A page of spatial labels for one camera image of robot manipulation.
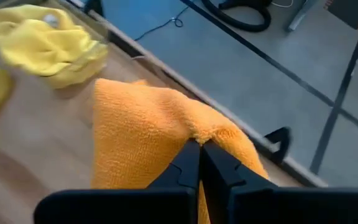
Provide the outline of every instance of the black vacuum hose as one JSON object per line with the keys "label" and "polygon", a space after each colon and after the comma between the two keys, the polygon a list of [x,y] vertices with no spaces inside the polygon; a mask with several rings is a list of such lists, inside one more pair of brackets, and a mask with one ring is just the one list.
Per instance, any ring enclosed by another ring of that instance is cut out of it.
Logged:
{"label": "black vacuum hose", "polygon": [[247,6],[252,9],[255,9],[262,15],[264,18],[264,23],[259,25],[253,25],[253,24],[247,24],[245,22],[238,21],[236,19],[233,19],[232,17],[228,16],[226,13],[222,12],[218,7],[216,7],[210,0],[201,0],[205,7],[216,17],[218,17],[223,22],[234,26],[238,29],[242,29],[249,32],[262,32],[265,29],[267,29],[270,26],[270,23],[272,21],[272,17],[267,10],[266,6],[261,4],[260,2],[262,0],[253,0],[253,1],[244,1],[242,6]]}

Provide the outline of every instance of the gray floor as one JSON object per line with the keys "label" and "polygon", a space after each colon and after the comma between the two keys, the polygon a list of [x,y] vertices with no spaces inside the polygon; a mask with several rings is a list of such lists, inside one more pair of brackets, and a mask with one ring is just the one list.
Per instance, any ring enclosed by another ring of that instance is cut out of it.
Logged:
{"label": "gray floor", "polygon": [[[323,10],[323,3],[317,4],[298,30],[289,35],[283,26],[301,1],[295,0],[295,6],[289,9],[271,6],[273,21],[265,32],[234,30],[334,100],[358,31]],[[185,6],[179,0],[104,2],[106,18],[134,39]],[[245,14],[244,10],[231,13]],[[181,20],[182,28],[170,24],[140,43],[261,134],[282,126],[291,127],[290,156],[309,168],[330,107],[192,9]],[[358,64],[344,104],[356,117],[357,74]],[[358,128],[340,117],[320,175],[332,185],[358,185],[355,155],[358,155]]]}

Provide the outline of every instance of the wooden surface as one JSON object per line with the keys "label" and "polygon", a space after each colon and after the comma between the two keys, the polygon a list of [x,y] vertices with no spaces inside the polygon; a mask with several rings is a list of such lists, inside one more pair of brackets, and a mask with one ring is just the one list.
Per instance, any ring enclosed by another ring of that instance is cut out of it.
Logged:
{"label": "wooden surface", "polygon": [[[116,46],[110,49],[99,77],[122,82],[146,79],[154,86],[169,83]],[[90,186],[94,79],[56,91],[39,77],[18,69],[10,72],[15,87],[0,109],[0,223],[32,223],[35,205],[47,194]],[[297,185],[265,162],[269,173],[274,173],[272,180]]]}

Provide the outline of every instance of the vacuum hose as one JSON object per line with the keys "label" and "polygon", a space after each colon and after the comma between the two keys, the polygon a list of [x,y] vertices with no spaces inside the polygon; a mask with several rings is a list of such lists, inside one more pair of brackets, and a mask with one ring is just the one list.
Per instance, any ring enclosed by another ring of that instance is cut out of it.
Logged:
{"label": "vacuum hose", "polygon": [[[216,7],[210,0],[201,0],[207,10],[212,14],[218,17],[223,22],[249,32],[261,32],[267,29],[272,21],[272,17],[267,10],[267,6],[272,2],[272,0],[228,0],[222,4],[219,4],[219,8]],[[255,9],[259,12],[260,15],[264,18],[263,24],[253,25],[247,24],[245,22],[238,21],[228,16],[226,13],[222,12],[223,9],[230,9],[236,6],[247,6],[252,9]]]}

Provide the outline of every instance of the orange microfiber towel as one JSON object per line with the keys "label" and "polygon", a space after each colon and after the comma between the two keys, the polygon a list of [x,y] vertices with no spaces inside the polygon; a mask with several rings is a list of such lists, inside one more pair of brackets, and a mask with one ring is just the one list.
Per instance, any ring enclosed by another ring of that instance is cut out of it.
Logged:
{"label": "orange microfiber towel", "polygon": [[[189,138],[212,139],[262,177],[254,145],[229,119],[179,91],[99,79],[94,89],[96,189],[144,189]],[[209,223],[200,185],[199,223]]]}

